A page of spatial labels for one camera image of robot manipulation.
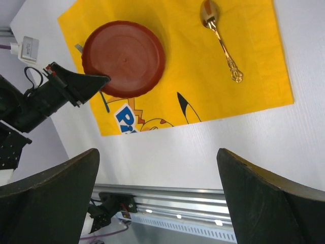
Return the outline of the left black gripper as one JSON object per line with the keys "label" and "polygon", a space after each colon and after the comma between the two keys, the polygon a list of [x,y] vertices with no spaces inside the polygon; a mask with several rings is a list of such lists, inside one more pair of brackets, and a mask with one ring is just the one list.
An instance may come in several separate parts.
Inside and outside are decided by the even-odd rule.
{"label": "left black gripper", "polygon": [[74,73],[52,62],[48,65],[48,81],[37,88],[32,86],[23,94],[22,114],[49,117],[66,103],[79,107],[110,81],[106,75]]}

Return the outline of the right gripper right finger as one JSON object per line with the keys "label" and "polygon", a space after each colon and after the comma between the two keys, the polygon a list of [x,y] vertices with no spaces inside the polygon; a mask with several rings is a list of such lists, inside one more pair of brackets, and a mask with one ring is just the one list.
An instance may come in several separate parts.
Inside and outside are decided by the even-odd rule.
{"label": "right gripper right finger", "polygon": [[226,148],[216,159],[237,243],[324,243],[323,191]]}

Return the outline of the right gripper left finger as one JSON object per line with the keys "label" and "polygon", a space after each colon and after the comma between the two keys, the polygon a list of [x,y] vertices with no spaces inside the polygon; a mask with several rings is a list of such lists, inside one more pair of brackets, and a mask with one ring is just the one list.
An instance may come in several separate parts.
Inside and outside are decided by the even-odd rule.
{"label": "right gripper left finger", "polygon": [[1,187],[1,243],[78,243],[100,153],[80,155]]}

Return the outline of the red round plate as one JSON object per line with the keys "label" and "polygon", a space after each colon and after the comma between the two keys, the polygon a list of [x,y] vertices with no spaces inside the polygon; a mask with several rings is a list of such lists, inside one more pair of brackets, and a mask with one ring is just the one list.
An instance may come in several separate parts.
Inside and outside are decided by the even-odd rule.
{"label": "red round plate", "polygon": [[159,38],[131,21],[103,24],[87,38],[81,55],[85,74],[106,75],[102,91],[117,98],[134,98],[151,91],[163,76],[166,55]]}

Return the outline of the yellow pikachu cloth placemat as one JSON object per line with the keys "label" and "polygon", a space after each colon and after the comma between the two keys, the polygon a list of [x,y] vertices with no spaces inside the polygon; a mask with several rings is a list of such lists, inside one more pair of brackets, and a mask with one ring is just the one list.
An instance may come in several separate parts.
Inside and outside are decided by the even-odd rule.
{"label": "yellow pikachu cloth placemat", "polygon": [[294,102],[272,1],[217,1],[218,31],[243,81],[235,82],[217,37],[200,22],[201,1],[76,1],[58,23],[76,65],[76,45],[118,20],[150,29],[166,63],[148,93],[123,99],[107,91],[90,107],[102,136],[165,129]]}

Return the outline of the gold ornate spoon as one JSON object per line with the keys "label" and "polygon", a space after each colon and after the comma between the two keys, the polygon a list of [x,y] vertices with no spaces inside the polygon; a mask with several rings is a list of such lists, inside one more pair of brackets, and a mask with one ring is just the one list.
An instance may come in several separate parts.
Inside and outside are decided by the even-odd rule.
{"label": "gold ornate spoon", "polygon": [[236,63],[232,59],[231,55],[227,51],[227,48],[218,32],[219,9],[215,1],[205,0],[201,3],[200,7],[200,20],[202,25],[212,30],[218,38],[221,48],[225,54],[228,68],[231,72],[231,78],[236,83],[241,83],[243,80],[243,73],[238,69]]}

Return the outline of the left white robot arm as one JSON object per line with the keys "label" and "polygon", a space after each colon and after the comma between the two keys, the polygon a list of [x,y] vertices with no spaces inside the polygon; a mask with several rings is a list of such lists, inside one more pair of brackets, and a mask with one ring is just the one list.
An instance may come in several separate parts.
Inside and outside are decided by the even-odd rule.
{"label": "left white robot arm", "polygon": [[17,169],[22,149],[31,144],[29,133],[67,102],[75,107],[88,102],[107,83],[106,75],[86,75],[69,71],[52,62],[39,72],[39,86],[20,92],[1,77],[1,185],[6,185]]}

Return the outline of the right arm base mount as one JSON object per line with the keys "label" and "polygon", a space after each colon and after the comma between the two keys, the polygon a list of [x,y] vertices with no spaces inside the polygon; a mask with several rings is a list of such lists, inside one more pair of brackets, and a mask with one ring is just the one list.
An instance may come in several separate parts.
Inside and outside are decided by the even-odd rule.
{"label": "right arm base mount", "polygon": [[90,233],[96,232],[111,224],[111,219],[118,213],[131,218],[131,213],[138,212],[133,195],[117,193],[99,193],[100,200],[90,199],[87,213],[92,219]]}

